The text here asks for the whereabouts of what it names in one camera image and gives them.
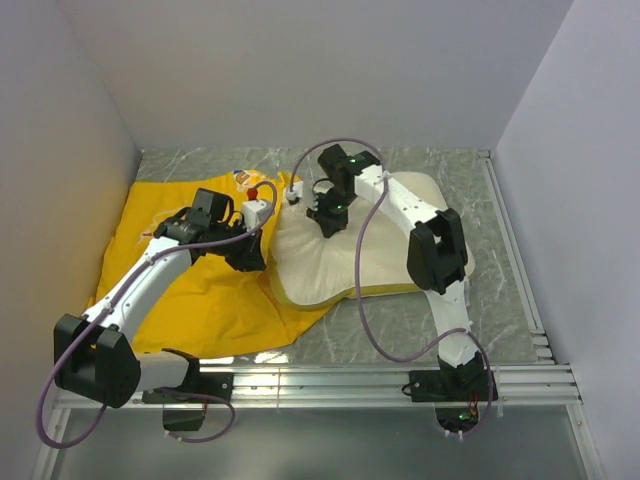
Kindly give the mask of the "cream dotted foam pillow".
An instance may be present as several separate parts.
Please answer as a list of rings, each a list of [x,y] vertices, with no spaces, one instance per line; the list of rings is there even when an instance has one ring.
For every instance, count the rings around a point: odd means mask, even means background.
[[[427,203],[449,208],[437,183],[427,174],[391,174]],[[406,269],[408,240],[383,213],[365,218],[372,204],[355,200],[348,208],[345,230],[324,238],[320,227],[306,216],[305,202],[283,200],[269,247],[269,275],[277,299],[300,309],[332,305],[358,295],[386,295],[420,290]],[[475,260],[466,244],[469,262]]]

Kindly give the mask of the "yellow printed pillowcase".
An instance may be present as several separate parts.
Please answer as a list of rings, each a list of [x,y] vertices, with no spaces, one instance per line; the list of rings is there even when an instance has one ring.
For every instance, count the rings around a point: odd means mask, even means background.
[[[106,248],[95,304],[141,256],[159,223],[192,204],[200,188],[245,200],[248,188],[259,185],[269,200],[270,181],[278,189],[287,173],[269,177],[258,170],[236,170],[201,181],[136,182],[131,187],[120,222]],[[245,355],[294,343],[330,310],[329,305],[300,309],[280,302],[267,272],[241,273],[223,258],[206,255],[182,274],[146,316],[137,331],[136,353],[175,349],[199,358]]]

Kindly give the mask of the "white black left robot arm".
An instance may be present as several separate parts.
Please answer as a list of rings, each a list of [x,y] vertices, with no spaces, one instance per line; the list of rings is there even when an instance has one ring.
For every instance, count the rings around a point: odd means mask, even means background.
[[[266,268],[262,229],[275,199],[256,188],[240,206],[223,193],[197,190],[191,205],[161,221],[131,269],[82,315],[64,315],[54,327],[53,383],[112,408],[137,392],[167,390],[179,402],[201,390],[197,357],[165,348],[137,354],[133,340],[168,288],[200,258],[216,255],[234,270]]]

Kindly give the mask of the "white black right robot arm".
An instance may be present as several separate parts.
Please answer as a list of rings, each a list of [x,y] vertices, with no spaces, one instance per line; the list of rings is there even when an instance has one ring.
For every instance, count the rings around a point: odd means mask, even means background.
[[[357,199],[371,202],[371,221],[381,212],[408,240],[406,269],[426,295],[436,331],[440,385],[445,401],[476,401],[481,388],[487,399],[497,397],[488,356],[471,332],[465,305],[466,267],[469,262],[459,214],[433,206],[412,193],[386,170],[371,145],[350,155],[339,140],[318,143],[318,164],[331,188],[313,193],[307,215],[324,237],[346,229],[348,208]]]

